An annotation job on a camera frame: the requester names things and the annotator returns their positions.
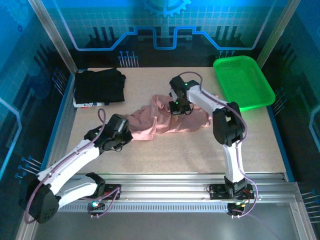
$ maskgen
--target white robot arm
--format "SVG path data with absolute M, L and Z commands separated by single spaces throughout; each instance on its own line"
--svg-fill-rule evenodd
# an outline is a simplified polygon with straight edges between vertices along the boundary
M 241 171 L 244 173 L 244 169 L 241 143 L 239 143 L 243 139 L 245 127 L 225 106 L 229 106 L 241 115 L 239 106 L 235 102 L 227 103 L 218 99 L 201 89 L 199 83 L 194 80 L 184 82 L 180 76 L 176 76 L 170 81 L 170 86 L 173 101 L 169 103 L 169 106 L 172 115 L 186 114 L 192 111 L 190 104 L 196 104 L 212 116 L 213 135 L 224 149 L 226 190 L 232 197 L 235 196 L 247 186 L 247 181 L 241 173 Z
M 47 222 L 59 208 L 77 199 L 96 199 L 105 194 L 105 180 L 93 172 L 67 183 L 83 166 L 105 151 L 121 150 L 132 140 L 129 122 L 119 114 L 111 117 L 99 135 L 100 128 L 90 130 L 74 150 L 49 168 L 23 179 L 19 205 L 37 222 Z

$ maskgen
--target table surface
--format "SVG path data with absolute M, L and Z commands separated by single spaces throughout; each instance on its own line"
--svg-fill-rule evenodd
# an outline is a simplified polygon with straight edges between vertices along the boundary
M 107 68 L 90 68 L 101 71 Z M 118 68 L 126 75 L 125 102 L 103 106 L 107 120 L 115 114 L 131 114 L 150 105 L 152 96 L 167 95 L 169 81 L 185 71 L 202 75 L 203 87 L 224 99 L 212 67 Z M 193 74 L 182 76 L 196 80 Z M 67 152 L 79 144 L 84 135 L 101 124 L 99 107 L 78 108 Z M 285 172 L 274 131 L 265 107 L 242 112 L 248 125 L 248 138 L 242 144 L 243 167 L 246 172 Z M 121 152 L 109 151 L 84 166 L 79 173 L 224 173 L 223 147 L 213 136 L 213 127 L 195 132 L 174 132 L 157 135 L 150 141 L 132 141 Z

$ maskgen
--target folded black garment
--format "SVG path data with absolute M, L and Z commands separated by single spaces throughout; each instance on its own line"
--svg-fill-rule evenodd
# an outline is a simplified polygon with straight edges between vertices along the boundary
M 116 68 L 75 74 L 77 104 L 124 102 L 126 76 Z

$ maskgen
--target green plastic tray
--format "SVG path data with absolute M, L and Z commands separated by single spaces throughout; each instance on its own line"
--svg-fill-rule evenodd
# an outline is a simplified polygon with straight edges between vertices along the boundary
M 213 63 L 213 68 L 226 100 L 236 102 L 241 111 L 274 103 L 275 93 L 251 57 L 219 58 Z

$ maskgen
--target pink garment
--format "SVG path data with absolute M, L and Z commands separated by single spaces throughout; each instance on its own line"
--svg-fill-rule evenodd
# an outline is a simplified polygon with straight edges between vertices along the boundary
M 154 95 L 151 105 L 125 115 L 133 140 L 152 140 L 156 134 L 192 132 L 210 126 L 211 116 L 196 105 L 190 115 L 172 116 L 169 108 L 172 100 L 170 96 Z

